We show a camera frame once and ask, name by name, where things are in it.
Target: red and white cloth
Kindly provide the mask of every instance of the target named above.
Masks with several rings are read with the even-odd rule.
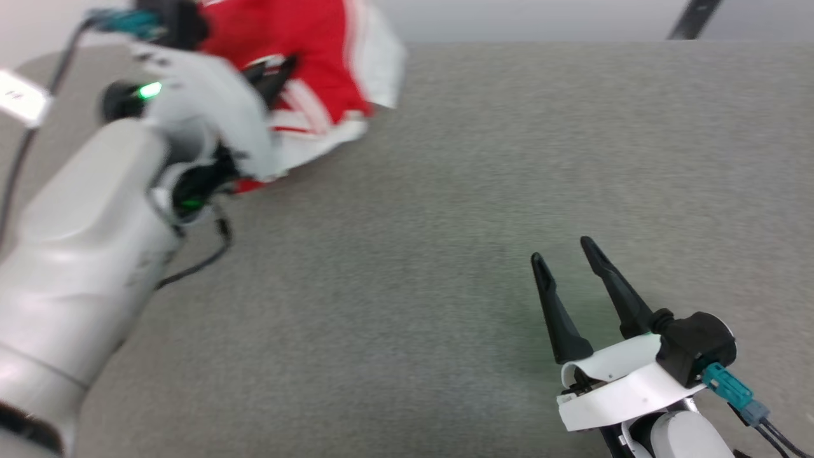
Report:
[[[367,0],[209,0],[202,51],[238,69],[297,66],[269,116],[287,170],[360,138],[372,103],[395,108],[405,48]]]

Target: black wire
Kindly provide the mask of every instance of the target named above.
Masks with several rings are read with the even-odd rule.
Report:
[[[774,438],[771,436],[771,434],[767,433],[767,432],[766,432],[766,431],[765,431],[763,428],[761,428],[760,426],[757,426],[755,429],[757,429],[757,430],[758,430],[758,432],[760,433],[760,435],[761,435],[761,436],[763,436],[763,437],[764,437],[764,439],[766,439],[766,440],[768,441],[768,443],[772,444],[772,447],[774,447],[774,448],[775,448],[775,450],[777,450],[777,452],[778,452],[778,453],[780,453],[780,456],[782,456],[783,458],[789,458],[789,454],[788,454],[788,453],[786,453],[786,451],[785,451],[785,450],[783,450],[783,447],[781,447],[781,446],[780,446],[780,444],[779,444],[779,443],[777,443],[777,441],[776,441],[776,440],[774,440]]]
[[[92,19],[84,20],[81,24],[79,24],[76,30],[74,30],[73,35],[71,35],[70,40],[68,40],[68,45],[62,53],[62,57],[59,59],[59,63],[54,71],[54,75],[51,77],[51,81],[48,85],[48,92],[52,98],[56,97],[56,95],[59,93],[59,88],[62,86],[63,80],[65,79],[65,74],[68,72],[68,68],[73,60],[73,56],[77,53],[79,40],[81,39],[82,34],[93,24],[94,21]],[[20,171],[23,169],[23,164],[28,156],[28,150],[31,148],[31,144],[37,137],[38,131],[38,127],[30,127],[25,131],[23,138],[20,140],[20,145],[17,147],[14,160],[11,163],[8,178],[6,178],[6,186],[2,194],[2,203],[0,203],[0,249],[2,248],[3,242],[6,238],[8,219],[11,216],[11,203],[14,200],[17,182],[20,179]]]
[[[766,426],[766,429],[768,429],[770,433],[774,434],[774,437],[776,437],[777,440],[779,440],[783,445],[785,445],[786,448],[791,450],[791,452],[794,453],[796,456],[799,456],[800,458],[814,458],[814,456],[807,454],[805,451],[800,450],[796,445],[791,443],[791,441],[786,436],[784,436],[783,433],[781,433],[780,430],[775,425],[773,425],[771,421],[768,420],[768,418],[764,418],[763,420],[760,421],[760,423]]]
[[[214,264],[218,259],[222,258],[229,248],[232,246],[232,228],[229,224],[229,219],[226,217],[226,214],[218,206],[214,206],[215,211],[218,214],[215,223],[217,224],[217,231],[221,234],[221,238],[223,239],[223,245],[209,258],[204,259],[202,262],[190,267],[189,269],[185,269],[184,271],[180,271],[175,275],[171,275],[158,283],[158,286],[155,287],[155,290],[158,291],[163,287],[173,284],[179,280],[183,280],[186,277],[197,274],[198,272],[202,271],[206,267],[211,266]]]

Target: white wall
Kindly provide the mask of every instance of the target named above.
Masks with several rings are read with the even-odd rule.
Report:
[[[686,2],[377,0],[411,42],[659,41],[670,33]]]
[[[688,0],[370,1],[379,4],[409,42],[618,42],[663,40]],[[0,68],[57,51],[86,9],[129,3],[0,2]],[[814,41],[814,0],[724,0],[702,39]]]
[[[64,46],[84,11],[121,7],[128,0],[0,0],[0,68],[14,68]],[[86,43],[111,37],[87,38]]]
[[[0,68],[57,51],[87,8],[128,3],[0,1]],[[685,5],[685,0],[370,1],[411,42],[663,40]]]
[[[814,0],[724,0],[701,38],[814,42]]]

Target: black bar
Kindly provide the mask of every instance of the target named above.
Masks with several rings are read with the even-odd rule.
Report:
[[[593,355],[591,342],[582,338],[580,332],[576,330],[574,322],[571,321],[557,295],[557,282],[554,281],[549,267],[539,253],[532,255],[532,269],[534,280],[537,282],[537,292],[540,294],[540,303],[543,306],[545,326],[549,330],[554,361],[557,364],[565,364]]]
[[[266,105],[269,106],[269,109],[274,107],[277,97],[282,93],[282,89],[285,87],[288,78],[290,78],[294,72],[296,65],[297,56],[291,55],[280,65],[280,69],[276,73],[261,78],[254,85],[257,92],[260,92],[260,97],[265,101]]]
[[[697,40],[724,0],[690,0],[667,40]]]
[[[611,260],[599,249],[590,237],[580,238],[585,257],[591,270],[605,284],[616,314],[619,316],[619,330],[622,337],[631,339],[650,332],[650,318],[653,311],[645,304],[639,293],[622,275],[622,272],[611,263]]]

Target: green led light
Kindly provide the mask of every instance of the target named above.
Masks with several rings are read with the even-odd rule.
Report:
[[[154,82],[138,88],[138,97],[147,100],[157,96],[159,92],[161,92],[161,83]]]
[[[206,203],[201,200],[184,200],[181,203],[181,207],[193,210],[202,209],[204,205],[206,205]]]

